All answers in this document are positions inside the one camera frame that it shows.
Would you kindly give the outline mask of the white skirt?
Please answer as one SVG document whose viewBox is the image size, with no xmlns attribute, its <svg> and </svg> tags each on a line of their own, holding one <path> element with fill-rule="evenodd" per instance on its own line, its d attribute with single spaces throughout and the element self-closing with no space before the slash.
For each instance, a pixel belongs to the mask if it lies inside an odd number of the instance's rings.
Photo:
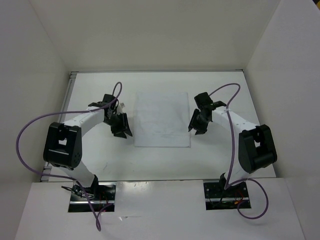
<svg viewBox="0 0 320 240">
<path fill-rule="evenodd" d="M 134 106 L 134 146 L 189 148 L 187 92 L 138 92 Z"/>
</svg>

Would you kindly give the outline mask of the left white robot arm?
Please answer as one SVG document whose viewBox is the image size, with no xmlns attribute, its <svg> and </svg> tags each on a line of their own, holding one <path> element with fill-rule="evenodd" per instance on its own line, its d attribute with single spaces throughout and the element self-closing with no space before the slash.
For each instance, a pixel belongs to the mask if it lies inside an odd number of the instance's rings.
<svg viewBox="0 0 320 240">
<path fill-rule="evenodd" d="M 96 125 L 110 126 L 114 137 L 126 139 L 132 136 L 128 116 L 114 95 L 105 94 L 103 99 L 92 102 L 76 117 L 63 123 L 53 122 L 48 128 L 43 159 L 62 169 L 68 177 L 78 180 L 83 186 L 81 193 L 88 200 L 100 198 L 106 190 L 99 186 L 98 177 L 82 162 L 82 137 Z"/>
</svg>

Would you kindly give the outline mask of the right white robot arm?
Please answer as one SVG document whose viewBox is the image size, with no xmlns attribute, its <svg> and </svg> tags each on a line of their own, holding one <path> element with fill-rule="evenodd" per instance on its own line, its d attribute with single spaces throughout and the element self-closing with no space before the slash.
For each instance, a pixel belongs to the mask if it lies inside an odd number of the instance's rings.
<svg viewBox="0 0 320 240">
<path fill-rule="evenodd" d="M 219 178 L 219 191 L 223 196 L 231 196 L 251 174 L 278 160 L 269 126 L 245 120 L 229 110 L 224 102 L 214 102 L 207 92 L 196 95 L 194 100 L 197 108 L 193 111 L 189 131 L 203 135 L 209 123 L 215 123 L 231 133 L 231 165 Z"/>
</svg>

